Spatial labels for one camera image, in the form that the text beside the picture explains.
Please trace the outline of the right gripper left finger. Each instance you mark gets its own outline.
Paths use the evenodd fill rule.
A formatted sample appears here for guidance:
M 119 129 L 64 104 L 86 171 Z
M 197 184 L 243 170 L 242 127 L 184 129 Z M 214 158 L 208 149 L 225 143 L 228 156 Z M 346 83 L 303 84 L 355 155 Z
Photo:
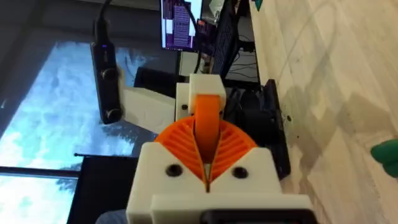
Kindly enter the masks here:
M 128 223 L 199 223 L 207 178 L 194 121 L 180 119 L 143 145 L 126 207 Z

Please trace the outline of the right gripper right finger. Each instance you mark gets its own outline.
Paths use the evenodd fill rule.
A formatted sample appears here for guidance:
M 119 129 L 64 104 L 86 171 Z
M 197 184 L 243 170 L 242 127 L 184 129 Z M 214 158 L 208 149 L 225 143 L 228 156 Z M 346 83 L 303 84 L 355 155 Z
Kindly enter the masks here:
M 282 188 L 270 150 L 248 134 L 222 121 L 220 140 L 211 163 L 211 194 L 280 194 Z

